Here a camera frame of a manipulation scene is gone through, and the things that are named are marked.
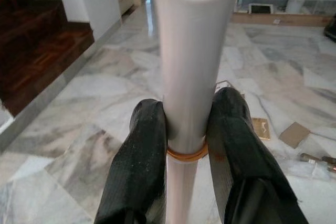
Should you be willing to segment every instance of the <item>rubber band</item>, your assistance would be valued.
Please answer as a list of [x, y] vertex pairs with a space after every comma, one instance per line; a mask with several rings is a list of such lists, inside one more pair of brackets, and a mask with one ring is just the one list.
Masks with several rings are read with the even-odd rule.
[[193, 161], [197, 161], [197, 160], [201, 159], [202, 157], [205, 157], [208, 154], [208, 145], [207, 145], [206, 142], [204, 142], [203, 147], [198, 152], [196, 152], [194, 154], [178, 153], [178, 152], [173, 151], [169, 147], [168, 147], [167, 153], [178, 161], [193, 162]]

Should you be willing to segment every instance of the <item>dark wood stair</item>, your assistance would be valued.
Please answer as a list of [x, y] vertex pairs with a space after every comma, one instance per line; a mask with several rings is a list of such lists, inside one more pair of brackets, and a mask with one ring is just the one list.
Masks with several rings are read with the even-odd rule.
[[94, 42], [61, 0], [0, 0], [0, 99], [17, 115]]

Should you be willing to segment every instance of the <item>gray veined marble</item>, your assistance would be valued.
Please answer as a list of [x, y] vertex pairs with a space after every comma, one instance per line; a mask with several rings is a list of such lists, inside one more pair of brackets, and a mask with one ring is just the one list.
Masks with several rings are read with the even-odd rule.
[[5, 152], [0, 156], [0, 188], [14, 176], [27, 158], [27, 154], [12, 152]]
[[96, 216], [111, 162], [121, 142], [95, 125], [86, 125], [66, 153], [46, 171], [92, 217]]
[[91, 224], [92, 219], [46, 171], [0, 188], [1, 224]]
[[80, 75], [108, 73], [115, 76], [124, 77], [134, 71], [137, 66], [129, 56], [127, 49], [111, 50], [102, 48], [98, 55], [92, 58], [87, 66], [82, 69]]
[[80, 133], [96, 102], [96, 98], [57, 98], [8, 149], [45, 157], [60, 156]]

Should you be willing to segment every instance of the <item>white container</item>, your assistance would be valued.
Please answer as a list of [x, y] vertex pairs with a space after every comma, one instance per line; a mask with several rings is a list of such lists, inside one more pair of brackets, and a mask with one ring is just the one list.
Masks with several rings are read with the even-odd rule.
[[288, 0], [286, 13], [300, 14], [301, 8], [304, 3], [305, 0]]

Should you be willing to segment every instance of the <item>silver metal pole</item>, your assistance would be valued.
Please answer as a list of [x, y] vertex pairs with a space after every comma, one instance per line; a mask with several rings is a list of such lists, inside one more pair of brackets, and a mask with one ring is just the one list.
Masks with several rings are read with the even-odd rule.
[[[155, 0], [168, 146], [193, 154], [204, 145], [221, 49], [235, 0]], [[167, 222], [185, 224], [197, 162], [168, 158]]]

